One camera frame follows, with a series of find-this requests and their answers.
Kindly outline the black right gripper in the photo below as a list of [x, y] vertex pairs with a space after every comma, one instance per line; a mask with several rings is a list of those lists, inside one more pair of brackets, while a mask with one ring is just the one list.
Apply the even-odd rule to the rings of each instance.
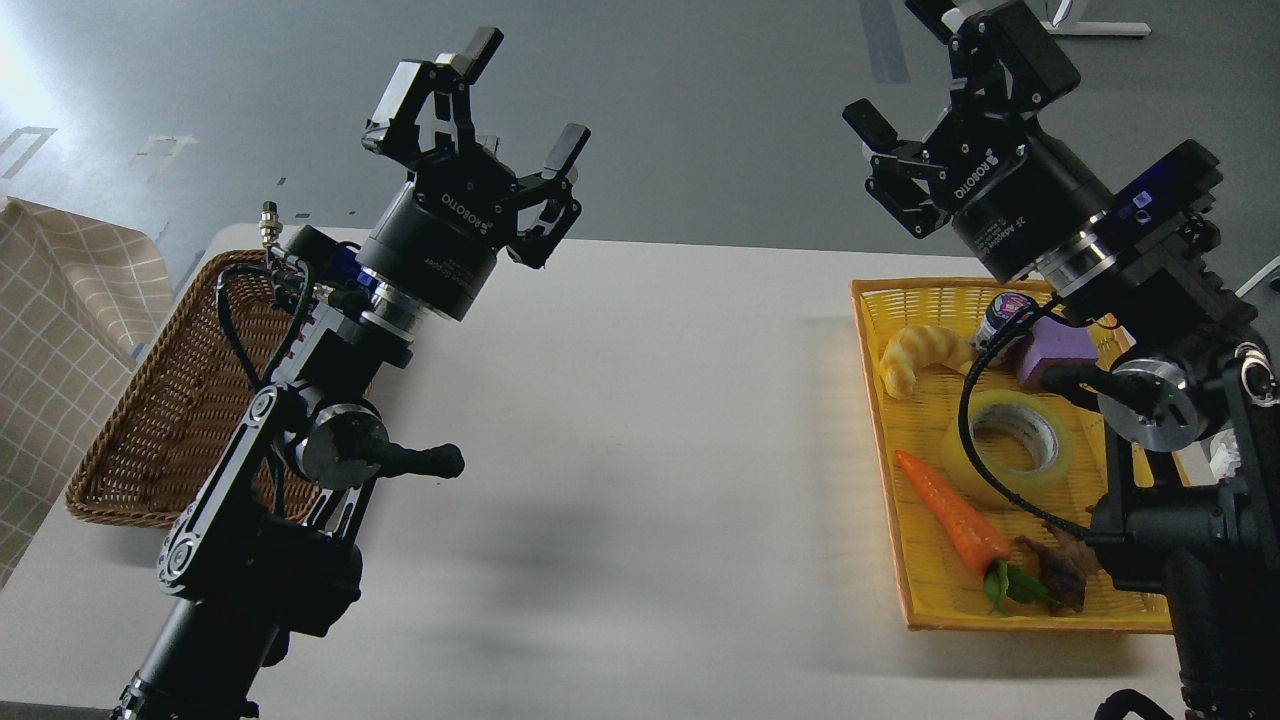
[[951, 224], [997, 281], [1110, 209], [1114, 195], [1038, 114], [1080, 73], [1023, 1], [908, 1], [945, 46], [948, 105], [923, 140], [905, 140], [867, 97], [842, 110], [870, 165], [867, 192], [911, 236]]

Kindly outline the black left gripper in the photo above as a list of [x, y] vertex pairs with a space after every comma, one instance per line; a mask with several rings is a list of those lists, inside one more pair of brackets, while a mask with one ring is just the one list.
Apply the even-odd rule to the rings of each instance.
[[[399, 61], [361, 138], [370, 152], [402, 165], [407, 181], [357, 252], [357, 264], [457, 322], [497, 265], [502, 228], [493, 205], [516, 182], [515, 172], [477, 141], [470, 102], [470, 88], [504, 37], [497, 27], [479, 27], [462, 53]], [[451, 128], [424, 150], [419, 119], [430, 97], [434, 117]], [[570, 176], [590, 136], [586, 126], [567, 124], [541, 172], [518, 181], [512, 208], [539, 213], [507, 243], [516, 263], [543, 269], [581, 215]]]

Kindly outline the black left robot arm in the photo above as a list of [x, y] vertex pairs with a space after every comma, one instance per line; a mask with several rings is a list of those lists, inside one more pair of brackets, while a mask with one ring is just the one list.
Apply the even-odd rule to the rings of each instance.
[[268, 201], [265, 259], [219, 274], [218, 322], [253, 395], [166, 533], [157, 579], [175, 605], [114, 719], [257, 717], [259, 671], [358, 600], [376, 482], [465, 469], [454, 445], [390, 441], [366, 392], [410, 363], [426, 316], [465, 318], [500, 251], [543, 268], [580, 217], [586, 127], [567, 124], [529, 176], [476, 135], [471, 91], [502, 40], [481, 27], [461, 53], [398, 63], [361, 142], [407, 177], [360, 246], [311, 225], [283, 240]]

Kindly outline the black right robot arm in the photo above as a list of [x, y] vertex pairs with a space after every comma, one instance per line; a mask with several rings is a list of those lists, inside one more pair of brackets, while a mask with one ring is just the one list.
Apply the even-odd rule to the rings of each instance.
[[1106, 442], [1091, 525], [1060, 527], [1120, 591], [1165, 596], [1189, 719], [1275, 719], [1277, 364], [1204, 265], [1217, 159], [1188, 140], [1112, 193], [1041, 128], [1080, 76], [1024, 3], [908, 8], [948, 50], [948, 106], [922, 141], [865, 99], [845, 108], [868, 193], [915, 237], [951, 225], [996, 281], [1038, 273], [1068, 319], [1110, 315], [1133, 338], [1107, 370], [1044, 374]]

